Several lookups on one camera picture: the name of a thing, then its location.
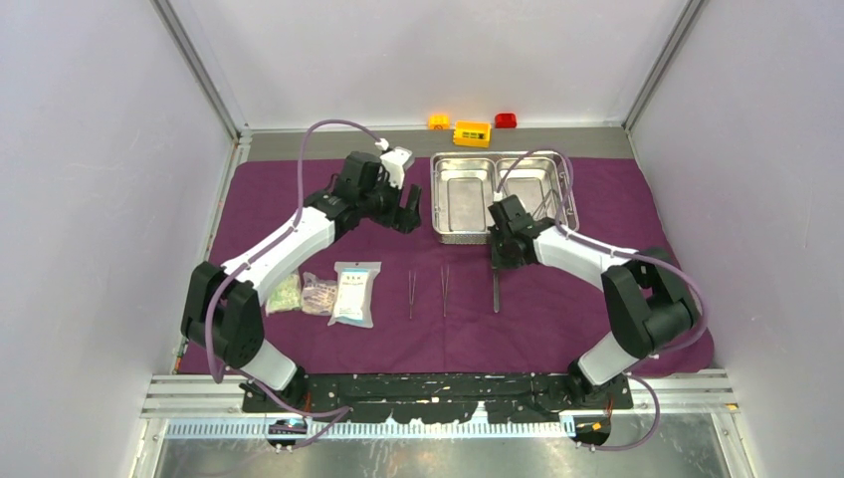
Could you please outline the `steel surgical forceps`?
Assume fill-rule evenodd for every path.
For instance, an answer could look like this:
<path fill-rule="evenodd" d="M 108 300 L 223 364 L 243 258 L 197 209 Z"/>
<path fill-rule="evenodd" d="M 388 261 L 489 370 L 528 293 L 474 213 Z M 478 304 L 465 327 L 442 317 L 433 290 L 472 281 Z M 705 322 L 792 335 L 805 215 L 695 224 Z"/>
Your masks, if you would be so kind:
<path fill-rule="evenodd" d="M 557 192 L 550 189 L 539 201 L 531 216 L 533 219 L 556 218 L 560 216 L 561 222 L 567 221 L 568 215 L 568 192 Z"/>

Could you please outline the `steel instrument tray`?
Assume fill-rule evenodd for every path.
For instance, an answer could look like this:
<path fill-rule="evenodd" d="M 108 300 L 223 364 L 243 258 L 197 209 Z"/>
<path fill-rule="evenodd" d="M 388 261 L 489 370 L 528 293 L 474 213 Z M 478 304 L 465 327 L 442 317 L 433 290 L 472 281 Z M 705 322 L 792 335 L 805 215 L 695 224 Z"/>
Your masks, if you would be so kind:
<path fill-rule="evenodd" d="M 550 150 L 525 156 L 519 151 L 440 152 L 431 158 L 432 225 L 439 241 L 449 245 L 488 242 L 494 200 L 516 195 L 532 214 L 550 190 L 571 186 L 562 158 Z M 579 229 L 574 194 L 569 193 L 569 229 Z"/>

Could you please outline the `steel tweezers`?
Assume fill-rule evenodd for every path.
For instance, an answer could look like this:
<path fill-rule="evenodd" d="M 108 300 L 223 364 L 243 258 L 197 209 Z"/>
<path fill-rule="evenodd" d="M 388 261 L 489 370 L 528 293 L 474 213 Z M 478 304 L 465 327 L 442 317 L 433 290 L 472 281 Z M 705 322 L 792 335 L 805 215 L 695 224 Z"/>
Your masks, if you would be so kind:
<path fill-rule="evenodd" d="M 441 299 L 442 299 L 442 317 L 447 316 L 448 311 L 448 297 L 449 297 L 449 281 L 450 281 L 450 266 L 443 265 L 440 270 L 441 279 Z"/>
<path fill-rule="evenodd" d="M 408 319 L 413 319 L 413 311 L 415 304 L 417 275 L 415 270 L 408 271 Z"/>

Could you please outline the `purple cloth wrap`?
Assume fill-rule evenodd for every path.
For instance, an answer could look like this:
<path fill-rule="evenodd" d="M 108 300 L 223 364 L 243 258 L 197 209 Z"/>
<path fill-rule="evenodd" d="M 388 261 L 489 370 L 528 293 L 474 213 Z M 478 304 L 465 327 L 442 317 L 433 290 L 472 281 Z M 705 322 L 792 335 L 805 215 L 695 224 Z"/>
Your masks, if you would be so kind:
<path fill-rule="evenodd" d="M 404 235 L 362 221 L 300 267 L 335 279 L 336 262 L 381 262 L 373 328 L 328 326 L 328 317 L 285 312 L 264 319 L 267 340 L 314 373 L 564 371 L 609 332 L 602 293 L 562 271 L 528 266 L 501 273 L 501 310 L 495 314 L 489 248 L 444 245 L 432 229 L 429 164 L 417 159 L 407 177 L 426 188 L 419 229 Z M 245 252 L 293 215 L 296 169 L 294 161 L 246 162 L 236 169 L 211 262 Z M 671 251 L 634 160 L 576 158 L 573 169 L 579 232 L 622 247 Z M 446 264 L 443 318 L 440 270 Z M 417 275 L 412 320 L 409 270 Z"/>

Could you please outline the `white sterile pouch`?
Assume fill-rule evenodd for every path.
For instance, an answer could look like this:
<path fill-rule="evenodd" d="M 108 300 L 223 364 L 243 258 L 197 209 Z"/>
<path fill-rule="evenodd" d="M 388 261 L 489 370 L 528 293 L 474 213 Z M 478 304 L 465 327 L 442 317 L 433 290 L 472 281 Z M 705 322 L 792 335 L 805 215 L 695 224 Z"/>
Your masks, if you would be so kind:
<path fill-rule="evenodd" d="M 328 325 L 372 329 L 371 300 L 380 262 L 336 262 L 337 292 Z"/>

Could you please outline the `orange yellow toy block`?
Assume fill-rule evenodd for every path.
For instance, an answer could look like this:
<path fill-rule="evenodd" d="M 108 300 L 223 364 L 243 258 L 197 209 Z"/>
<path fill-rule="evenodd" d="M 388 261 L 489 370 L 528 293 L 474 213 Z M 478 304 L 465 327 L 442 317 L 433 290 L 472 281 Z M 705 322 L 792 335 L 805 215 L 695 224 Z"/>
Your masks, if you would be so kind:
<path fill-rule="evenodd" d="M 452 142 L 460 147 L 488 148 L 493 126 L 487 122 L 457 120 Z"/>

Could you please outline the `pink clear packet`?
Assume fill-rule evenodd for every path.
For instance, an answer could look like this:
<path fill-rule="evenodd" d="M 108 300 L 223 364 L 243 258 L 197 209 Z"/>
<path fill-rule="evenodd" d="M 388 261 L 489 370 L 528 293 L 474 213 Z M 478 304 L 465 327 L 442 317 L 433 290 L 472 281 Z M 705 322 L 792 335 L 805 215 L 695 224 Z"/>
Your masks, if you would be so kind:
<path fill-rule="evenodd" d="M 312 316 L 330 316 L 333 312 L 338 285 L 315 274 L 303 273 L 302 311 Z"/>

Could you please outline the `green packet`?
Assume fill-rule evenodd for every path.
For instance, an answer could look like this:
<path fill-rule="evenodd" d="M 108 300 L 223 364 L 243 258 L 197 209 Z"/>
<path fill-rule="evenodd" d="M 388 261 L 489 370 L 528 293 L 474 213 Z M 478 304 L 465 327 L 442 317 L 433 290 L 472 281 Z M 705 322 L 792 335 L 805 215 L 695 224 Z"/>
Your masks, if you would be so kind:
<path fill-rule="evenodd" d="M 286 277 L 270 294 L 265 305 L 268 315 L 297 311 L 302 307 L 302 285 L 298 272 Z"/>

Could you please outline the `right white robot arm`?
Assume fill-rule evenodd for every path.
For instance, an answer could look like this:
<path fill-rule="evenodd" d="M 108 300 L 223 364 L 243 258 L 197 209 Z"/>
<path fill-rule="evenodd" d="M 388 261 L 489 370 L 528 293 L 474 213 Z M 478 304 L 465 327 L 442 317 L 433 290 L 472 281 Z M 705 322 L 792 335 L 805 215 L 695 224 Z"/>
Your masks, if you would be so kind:
<path fill-rule="evenodd" d="M 698 325 L 702 312 L 689 278 L 666 250 L 616 247 L 555 219 L 535 219 L 514 195 L 493 202 L 489 213 L 494 267 L 555 268 L 603 294 L 610 331 L 566 373 L 566 391 L 577 406 L 595 407 L 609 382 Z"/>

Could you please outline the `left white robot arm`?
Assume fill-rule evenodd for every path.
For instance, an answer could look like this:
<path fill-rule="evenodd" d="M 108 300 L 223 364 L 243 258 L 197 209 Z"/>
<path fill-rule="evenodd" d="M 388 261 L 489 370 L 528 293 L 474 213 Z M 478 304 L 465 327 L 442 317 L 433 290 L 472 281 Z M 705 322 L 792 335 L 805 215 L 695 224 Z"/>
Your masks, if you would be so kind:
<path fill-rule="evenodd" d="M 421 222 L 421 188 L 406 186 L 411 151 L 390 147 L 380 155 L 354 151 L 328 188 L 303 200 L 285 224 L 247 252 L 191 273 L 180 326 L 189 342 L 222 363 L 259 380 L 278 410 L 297 410 L 306 396 L 294 378 L 298 365 L 265 337 L 262 308 L 271 292 L 316 253 L 363 219 L 408 234 Z"/>

